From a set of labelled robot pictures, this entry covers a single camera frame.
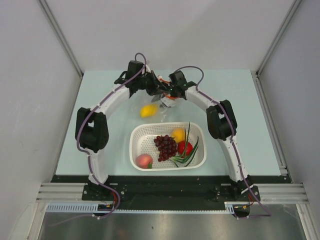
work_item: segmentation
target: wall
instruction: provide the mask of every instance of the wall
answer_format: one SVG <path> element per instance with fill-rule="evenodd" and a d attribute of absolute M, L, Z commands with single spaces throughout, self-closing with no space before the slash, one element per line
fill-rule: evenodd
<path fill-rule="evenodd" d="M 83 70 L 257 70 L 293 0 L 48 0 Z"/>
<path fill-rule="evenodd" d="M 80 79 L 36 0 L 0 3 L 0 239 L 49 180 Z"/>
<path fill-rule="evenodd" d="M 320 225 L 320 1 L 302 2 L 262 72 L 287 165 Z"/>

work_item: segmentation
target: white table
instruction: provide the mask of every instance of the white table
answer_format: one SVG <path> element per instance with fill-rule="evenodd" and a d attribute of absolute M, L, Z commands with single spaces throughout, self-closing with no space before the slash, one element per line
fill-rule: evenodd
<path fill-rule="evenodd" d="M 155 71 L 164 78 L 173 70 Z M 197 82 L 200 73 L 183 70 L 188 81 Z M 76 147 L 75 129 L 77 111 L 90 108 L 112 89 L 121 71 L 86 71 L 73 109 L 71 121 L 59 158 L 56 175 L 88 175 L 85 154 Z M 243 162 L 250 175 L 279 176 L 280 170 L 263 116 L 254 82 L 249 70 L 205 70 L 200 89 L 217 100 L 228 99 L 238 123 L 237 140 Z M 105 147 L 106 171 L 109 175 L 161 175 L 161 176 L 221 176 L 228 175 L 227 163 L 218 142 L 207 127 L 206 113 L 193 103 L 182 101 L 167 109 L 165 115 L 140 118 L 140 108 L 152 97 L 139 91 L 122 104 L 108 119 L 109 142 Z M 130 163 L 129 140 L 132 130 L 146 123 L 193 122 L 203 132 L 207 147 L 205 163 L 195 169 L 168 171 L 139 171 Z"/>

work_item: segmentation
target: perforated basket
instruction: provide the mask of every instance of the perforated basket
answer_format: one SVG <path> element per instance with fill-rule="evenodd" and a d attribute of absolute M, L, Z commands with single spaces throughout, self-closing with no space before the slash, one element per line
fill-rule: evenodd
<path fill-rule="evenodd" d="M 154 139 L 159 136 L 171 135 L 176 128 L 183 128 L 188 132 L 188 122 L 166 122 L 166 123 L 152 123 L 137 126 L 131 133 L 130 137 L 130 161 L 132 165 L 140 171 L 164 171 L 164 170 L 186 170 L 200 167 L 207 158 L 206 143 L 204 141 L 204 133 L 201 128 L 190 122 L 190 132 L 188 141 L 194 146 L 199 137 L 198 149 L 192 162 L 184 167 L 186 164 L 179 164 L 179 167 L 170 161 L 158 161 L 159 151 L 155 146 Z M 144 169 L 136 165 L 136 158 L 141 154 L 149 154 L 153 158 L 152 168 Z"/>

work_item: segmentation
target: yellow fruit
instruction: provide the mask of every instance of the yellow fruit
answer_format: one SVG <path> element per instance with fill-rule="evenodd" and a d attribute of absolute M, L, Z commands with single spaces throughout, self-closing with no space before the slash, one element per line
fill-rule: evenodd
<path fill-rule="evenodd" d="M 140 117 L 147 118 L 152 117 L 158 111 L 158 106 L 156 104 L 145 105 L 140 109 Z"/>
<path fill-rule="evenodd" d="M 176 128 L 172 131 L 171 137 L 173 137 L 175 142 L 178 144 L 185 140 L 185 130 L 183 128 Z"/>

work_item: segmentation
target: red grapes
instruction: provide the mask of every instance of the red grapes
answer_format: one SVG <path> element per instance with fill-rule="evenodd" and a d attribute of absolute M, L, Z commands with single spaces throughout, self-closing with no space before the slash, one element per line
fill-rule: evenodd
<path fill-rule="evenodd" d="M 155 146 L 160 151 L 158 161 L 162 162 L 168 160 L 171 157 L 174 157 L 177 153 L 177 143 L 173 137 L 157 136 L 153 140 Z"/>

